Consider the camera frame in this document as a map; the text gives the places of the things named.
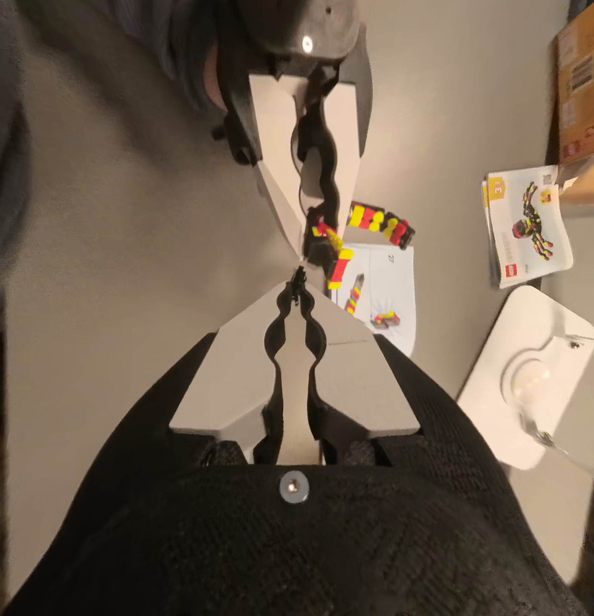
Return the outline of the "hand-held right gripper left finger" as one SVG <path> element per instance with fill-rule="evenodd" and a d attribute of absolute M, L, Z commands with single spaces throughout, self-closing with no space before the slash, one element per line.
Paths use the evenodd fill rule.
<path fill-rule="evenodd" d="M 209 347 L 169 428 L 176 434 L 211 436 L 239 445 L 249 464 L 267 436 L 263 409 L 275 390 L 276 363 L 265 335 L 280 317 L 280 283 L 226 322 Z"/>

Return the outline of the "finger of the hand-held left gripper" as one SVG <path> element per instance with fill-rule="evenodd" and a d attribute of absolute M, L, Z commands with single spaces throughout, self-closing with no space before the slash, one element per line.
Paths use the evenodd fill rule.
<path fill-rule="evenodd" d="M 298 122 L 306 110 L 308 80 L 252 74 L 249 85 L 262 151 L 255 166 L 259 189 L 271 204 L 287 242 L 304 261 L 307 215 L 322 204 L 317 180 L 319 154 L 310 150 L 305 163 L 297 157 Z"/>
<path fill-rule="evenodd" d="M 344 233 L 361 153 L 356 90 L 337 83 L 306 107 L 297 123 L 299 204 L 308 235 L 320 224 Z"/>

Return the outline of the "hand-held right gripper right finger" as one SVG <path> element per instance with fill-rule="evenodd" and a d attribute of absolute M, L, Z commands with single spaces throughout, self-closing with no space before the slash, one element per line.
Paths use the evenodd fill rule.
<path fill-rule="evenodd" d="M 354 442 L 420 430 L 378 340 L 309 283 L 300 290 L 308 374 L 308 424 L 323 464 L 339 464 Z"/>

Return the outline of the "red yellow black brick assembly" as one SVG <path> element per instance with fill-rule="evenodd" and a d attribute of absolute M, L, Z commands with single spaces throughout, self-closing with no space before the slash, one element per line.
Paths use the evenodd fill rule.
<path fill-rule="evenodd" d="M 338 231 L 325 221 L 322 205 L 308 210 L 306 222 L 304 258 L 323 270 L 326 292 L 330 294 L 341 287 L 354 251 L 347 248 Z"/>

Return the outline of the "person's left forearm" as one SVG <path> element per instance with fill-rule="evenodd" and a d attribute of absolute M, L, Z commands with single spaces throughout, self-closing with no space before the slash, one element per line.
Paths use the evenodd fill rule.
<path fill-rule="evenodd" d="M 216 1 L 95 1 L 95 6 L 154 55 L 196 111 L 218 110 L 202 78 L 207 51 L 217 45 Z"/>

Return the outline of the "orange toy set cardboard box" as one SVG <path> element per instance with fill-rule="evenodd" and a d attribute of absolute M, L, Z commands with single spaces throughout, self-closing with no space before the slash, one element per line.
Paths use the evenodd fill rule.
<path fill-rule="evenodd" d="M 594 1 L 555 38 L 558 183 L 565 207 L 594 207 Z"/>

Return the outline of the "person's left hand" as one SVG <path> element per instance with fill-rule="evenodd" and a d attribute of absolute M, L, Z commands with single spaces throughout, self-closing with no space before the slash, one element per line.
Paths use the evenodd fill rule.
<path fill-rule="evenodd" d="M 202 70 L 203 85 L 208 99 L 216 108 L 221 110 L 223 113 L 226 113 L 227 108 L 224 104 L 224 99 L 219 86 L 217 61 L 217 46 L 212 44 L 207 51 Z"/>

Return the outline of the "open instruction booklet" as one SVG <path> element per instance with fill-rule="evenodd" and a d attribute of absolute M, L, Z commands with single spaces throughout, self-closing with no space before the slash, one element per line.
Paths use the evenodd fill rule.
<path fill-rule="evenodd" d="M 414 249 L 348 243 L 353 257 L 330 299 L 406 356 L 416 342 Z"/>

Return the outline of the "wooden board stand white base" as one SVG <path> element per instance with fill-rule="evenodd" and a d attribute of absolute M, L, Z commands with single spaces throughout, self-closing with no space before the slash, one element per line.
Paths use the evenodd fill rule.
<path fill-rule="evenodd" d="M 533 469 L 556 452 L 594 480 L 594 468 L 554 441 L 594 352 L 594 327 L 529 285 L 513 290 L 458 397 L 497 460 Z"/>

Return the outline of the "closed instruction booklet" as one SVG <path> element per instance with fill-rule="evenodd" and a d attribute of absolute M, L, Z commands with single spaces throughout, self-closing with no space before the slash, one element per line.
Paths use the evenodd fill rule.
<path fill-rule="evenodd" d="M 482 199 L 492 255 L 492 281 L 507 289 L 569 270 L 557 165 L 489 173 Z"/>

